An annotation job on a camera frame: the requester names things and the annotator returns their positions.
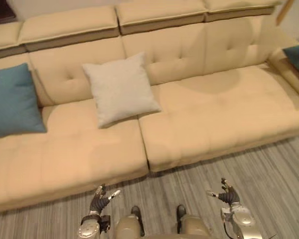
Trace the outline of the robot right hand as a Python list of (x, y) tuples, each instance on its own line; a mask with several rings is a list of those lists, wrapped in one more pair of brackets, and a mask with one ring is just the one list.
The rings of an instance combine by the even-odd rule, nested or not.
[(224, 203), (227, 203), (229, 206), (233, 204), (240, 203), (240, 197), (236, 190), (228, 184), (228, 181), (225, 178), (221, 178), (222, 189), (225, 191), (224, 193), (215, 193), (210, 190), (206, 191), (207, 195), (210, 197), (215, 197), (221, 200)]

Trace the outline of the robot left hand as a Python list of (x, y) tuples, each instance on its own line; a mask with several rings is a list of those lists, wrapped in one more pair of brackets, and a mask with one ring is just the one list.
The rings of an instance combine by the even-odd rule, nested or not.
[(100, 215), (102, 210), (109, 204), (109, 202), (117, 197), (121, 190), (116, 190), (109, 196), (106, 196), (106, 186), (101, 184), (95, 191), (94, 197), (90, 203), (89, 211), (91, 215)]

